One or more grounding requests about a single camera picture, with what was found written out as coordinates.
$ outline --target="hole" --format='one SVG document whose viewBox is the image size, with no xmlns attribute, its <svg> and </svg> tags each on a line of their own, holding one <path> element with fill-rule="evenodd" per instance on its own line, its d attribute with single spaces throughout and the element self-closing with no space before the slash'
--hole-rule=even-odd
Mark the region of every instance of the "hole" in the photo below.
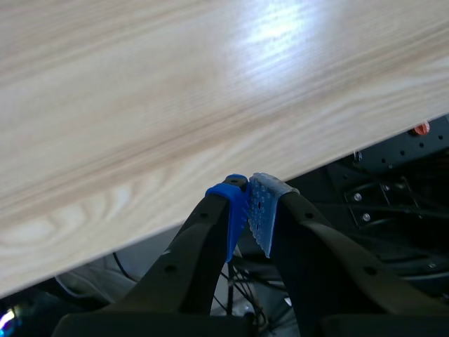
<svg viewBox="0 0 449 337">
<path fill-rule="evenodd" d="M 368 275 L 371 275 L 371 276 L 377 274 L 377 270 L 374 269 L 373 267 L 364 267 L 363 270 L 365 270 L 365 272 L 366 272 Z"/>
<path fill-rule="evenodd" d="M 175 265 L 168 265 L 163 269 L 164 272 L 166 272 L 167 275 L 174 274 L 176 272 L 176 266 Z"/>
</svg>

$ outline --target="light wood grain surface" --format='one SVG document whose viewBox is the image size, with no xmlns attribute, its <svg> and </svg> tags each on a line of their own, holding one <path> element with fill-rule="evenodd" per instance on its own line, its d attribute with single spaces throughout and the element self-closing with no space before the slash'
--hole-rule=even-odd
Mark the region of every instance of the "light wood grain surface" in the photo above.
<svg viewBox="0 0 449 337">
<path fill-rule="evenodd" d="M 449 1 L 1 0 L 0 295 L 449 112 Z"/>
</svg>

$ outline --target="blue gripper pad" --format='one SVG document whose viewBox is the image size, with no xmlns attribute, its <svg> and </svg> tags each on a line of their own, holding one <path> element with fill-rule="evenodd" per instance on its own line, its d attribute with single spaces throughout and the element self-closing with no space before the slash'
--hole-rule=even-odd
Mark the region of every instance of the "blue gripper pad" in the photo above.
<svg viewBox="0 0 449 337">
<path fill-rule="evenodd" d="M 255 241 L 269 258 L 278 200 L 285 193 L 299 191 L 266 173 L 254 173 L 250 178 L 248 222 Z"/>
</svg>

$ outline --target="cable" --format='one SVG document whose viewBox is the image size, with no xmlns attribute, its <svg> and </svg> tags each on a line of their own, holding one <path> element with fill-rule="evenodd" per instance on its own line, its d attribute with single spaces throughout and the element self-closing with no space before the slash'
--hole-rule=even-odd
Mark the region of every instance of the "cable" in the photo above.
<svg viewBox="0 0 449 337">
<path fill-rule="evenodd" d="M 107 300 L 110 303 L 115 303 L 115 300 L 109 296 L 104 291 L 100 290 L 94 283 L 92 283 L 89 279 L 86 279 L 84 276 L 81 276 L 75 272 L 68 272 L 67 274 L 79 279 L 80 281 L 83 281 L 86 283 L 90 288 L 92 288 L 94 291 L 96 291 L 98 294 L 100 294 L 105 300 Z"/>
<path fill-rule="evenodd" d="M 323 207 L 348 207 L 353 209 L 366 209 L 372 211 L 386 211 L 386 212 L 399 212 L 399 213 L 411 213 L 421 216 L 431 216 L 432 218 L 449 219 L 449 213 L 429 211 L 426 209 L 416 209 L 413 207 L 397 207 L 397 206 L 382 206 L 382 205 L 365 205 L 365 204 L 344 204 L 344 203 L 332 203 L 332 202 L 315 202 L 311 201 L 315 206 Z"/>
<path fill-rule="evenodd" d="M 264 280 L 264 279 L 260 279 L 259 277 L 257 277 L 257 276 L 255 276 L 255 275 L 252 275 L 252 274 L 249 274 L 249 273 L 247 273 L 246 271 L 244 271 L 244 270 L 241 270 L 241 269 L 237 269 L 246 279 L 248 279 L 248 280 L 250 280 L 250 281 L 253 281 L 253 282 L 256 282 L 256 283 L 259 283 L 259 284 L 262 284 L 262 285 L 264 285 L 264 286 L 266 286 L 266 287 L 268 287 L 268 288 L 271 288 L 271 289 L 275 289 L 275 290 L 279 290 L 279 291 L 284 291 L 284 292 L 286 292 L 287 291 L 287 289 L 285 288 L 285 287 L 283 287 L 283 286 L 277 286 L 277 285 L 275 285 L 275 284 L 271 284 L 271 283 L 269 283 L 267 280 Z"/>
<path fill-rule="evenodd" d="M 262 309 L 257 305 L 257 304 L 255 304 L 255 302 L 253 301 L 253 300 L 251 300 L 251 298 L 249 298 L 244 292 L 243 292 L 243 290 L 241 290 L 240 289 L 240 287 L 239 286 L 237 286 L 236 284 L 234 285 L 234 287 L 235 287 L 235 289 L 237 289 L 237 291 L 239 292 L 239 293 L 241 293 L 241 295 L 253 306 L 253 308 L 254 308 L 254 311 L 255 311 L 255 314 L 256 314 L 256 316 L 257 315 L 261 315 L 262 316 L 262 318 L 263 318 L 263 322 L 262 322 L 262 324 L 260 325 L 260 326 L 264 326 L 266 323 L 267 323 L 267 317 L 265 316 L 265 314 L 264 314 L 264 312 L 262 311 Z"/>
<path fill-rule="evenodd" d="M 262 309 L 255 304 L 255 301 L 253 301 L 248 295 L 246 295 L 242 289 L 240 289 L 239 286 L 237 286 L 234 282 L 233 279 L 230 279 L 224 272 L 220 272 L 220 274 L 228 281 L 228 283 L 233 284 L 233 287 L 235 287 L 235 289 L 241 293 L 241 295 L 253 306 L 255 314 L 256 315 L 261 315 L 263 318 L 263 323 L 261 324 L 261 326 L 264 326 L 267 323 L 267 317 L 265 316 L 265 314 L 263 313 Z"/>
<path fill-rule="evenodd" d="M 115 277 L 119 277 L 119 278 L 121 278 L 122 280 L 124 280 L 126 282 L 131 282 L 132 284 L 137 284 L 137 281 L 134 281 L 132 279 L 127 278 L 121 272 L 119 272 L 117 270 L 101 268 L 101 267 L 97 267 L 95 265 L 88 265 L 87 267 L 88 267 L 88 269 L 97 270 L 98 272 L 101 272 L 101 273 L 108 272 L 109 274 L 113 274 Z"/>
<path fill-rule="evenodd" d="M 232 276 L 234 274 L 234 269 L 232 268 L 232 261 L 229 261 L 227 264 L 227 269 L 229 273 L 229 278 L 226 277 L 228 280 L 227 282 L 227 307 L 226 307 L 226 315 L 231 316 L 232 315 L 232 307 L 234 306 L 234 283 L 229 282 L 230 279 L 232 279 Z"/>
<path fill-rule="evenodd" d="M 114 257 L 114 260 L 115 260 L 117 266 L 119 267 L 121 273 L 123 275 L 125 275 L 126 278 L 130 279 L 131 281 L 137 282 L 135 279 L 133 279 L 131 276 L 129 276 L 129 274 L 124 270 L 123 266 L 120 263 L 119 257 L 117 256 L 117 253 L 116 252 L 112 253 L 112 256 Z"/>
<path fill-rule="evenodd" d="M 213 296 L 213 299 L 217 301 L 218 305 L 226 312 L 226 307 L 218 300 L 217 296 Z"/>
<path fill-rule="evenodd" d="M 70 296 L 75 297 L 75 298 L 88 298 L 88 297 L 92 297 L 93 294 L 85 294 L 85 293 L 75 293 L 72 290 L 69 289 L 68 286 L 66 286 L 65 284 L 62 283 L 61 279 L 59 278 L 59 276 L 55 276 L 55 281 L 61 286 L 62 289 L 64 289 L 64 291 L 66 293 L 68 293 Z"/>
</svg>

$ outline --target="screw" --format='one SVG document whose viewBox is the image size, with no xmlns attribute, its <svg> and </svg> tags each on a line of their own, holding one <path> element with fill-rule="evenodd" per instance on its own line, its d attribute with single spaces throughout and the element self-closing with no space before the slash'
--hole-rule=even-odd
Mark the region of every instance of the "screw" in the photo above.
<svg viewBox="0 0 449 337">
<path fill-rule="evenodd" d="M 368 213 L 364 213 L 362 215 L 362 219 L 363 219 L 363 221 L 368 222 L 369 220 L 371 220 L 371 216 Z"/>
</svg>

